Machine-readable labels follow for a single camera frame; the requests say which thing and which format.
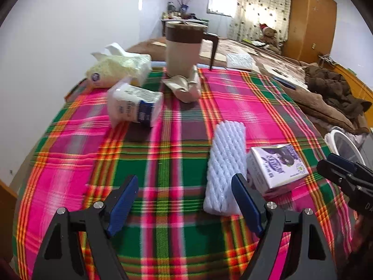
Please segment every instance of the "jug handle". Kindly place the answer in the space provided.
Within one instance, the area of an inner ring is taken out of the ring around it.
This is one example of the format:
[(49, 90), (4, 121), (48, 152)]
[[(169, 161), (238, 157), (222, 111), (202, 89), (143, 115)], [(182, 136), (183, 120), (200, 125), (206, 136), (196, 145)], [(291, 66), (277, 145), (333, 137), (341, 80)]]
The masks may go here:
[(203, 38), (208, 41), (212, 41), (212, 52), (211, 52), (211, 61), (210, 61), (210, 70), (212, 70), (212, 66), (214, 65), (215, 54), (219, 44), (219, 37), (214, 33), (204, 33)]

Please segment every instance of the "wooden cabinet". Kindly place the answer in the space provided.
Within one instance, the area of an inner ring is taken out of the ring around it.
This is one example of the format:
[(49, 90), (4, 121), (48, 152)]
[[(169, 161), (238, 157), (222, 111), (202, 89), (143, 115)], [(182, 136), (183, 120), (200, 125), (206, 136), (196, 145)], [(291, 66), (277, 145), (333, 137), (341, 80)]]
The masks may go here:
[(0, 258), (10, 262), (13, 257), (12, 230), (14, 210), (17, 202), (17, 194), (0, 180)]
[(299, 61), (318, 61), (333, 44), (337, 3), (334, 0), (291, 0), (289, 36), (282, 55)]
[[(355, 76), (352, 72), (339, 64), (336, 64), (333, 70), (336, 73), (341, 74), (346, 79), (351, 87), (352, 95), (355, 98), (364, 99), (373, 103), (373, 91), (368, 86), (366, 86), (357, 76)], [(368, 109), (364, 116), (367, 120), (368, 126), (373, 127), (373, 107)]]

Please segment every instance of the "beige pitcher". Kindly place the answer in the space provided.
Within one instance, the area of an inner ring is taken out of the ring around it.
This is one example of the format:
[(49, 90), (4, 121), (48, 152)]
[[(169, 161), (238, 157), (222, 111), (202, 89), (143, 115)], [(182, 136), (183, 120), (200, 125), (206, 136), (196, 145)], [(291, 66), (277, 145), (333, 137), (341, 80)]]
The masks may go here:
[(167, 75), (170, 77), (189, 77), (193, 65), (199, 62), (202, 39), (213, 42), (210, 70), (212, 69), (219, 37), (205, 33), (207, 26), (185, 21), (166, 23), (166, 62)]

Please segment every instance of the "tissue pack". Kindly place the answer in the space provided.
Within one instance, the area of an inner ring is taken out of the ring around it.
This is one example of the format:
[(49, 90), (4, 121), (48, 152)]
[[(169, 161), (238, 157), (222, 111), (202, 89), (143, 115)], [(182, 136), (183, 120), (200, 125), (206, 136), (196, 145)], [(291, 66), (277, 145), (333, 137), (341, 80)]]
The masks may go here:
[(299, 184), (297, 180), (308, 175), (291, 144), (250, 148), (247, 169), (256, 189), (266, 196), (284, 194)]
[(107, 111), (114, 128), (124, 121), (153, 127), (162, 111), (163, 93), (130, 85), (124, 78), (107, 92)]
[(150, 55), (103, 56), (86, 72), (91, 88), (110, 88), (127, 76), (131, 84), (140, 87), (152, 70)]

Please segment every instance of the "curtain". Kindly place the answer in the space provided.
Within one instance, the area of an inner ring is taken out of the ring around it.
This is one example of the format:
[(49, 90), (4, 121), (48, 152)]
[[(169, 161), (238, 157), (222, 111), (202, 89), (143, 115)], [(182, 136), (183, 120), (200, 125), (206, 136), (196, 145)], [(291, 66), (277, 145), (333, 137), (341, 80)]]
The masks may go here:
[(277, 31), (277, 41), (286, 41), (290, 4), (291, 0), (237, 0), (228, 38), (254, 41), (262, 35), (259, 24), (266, 24)]

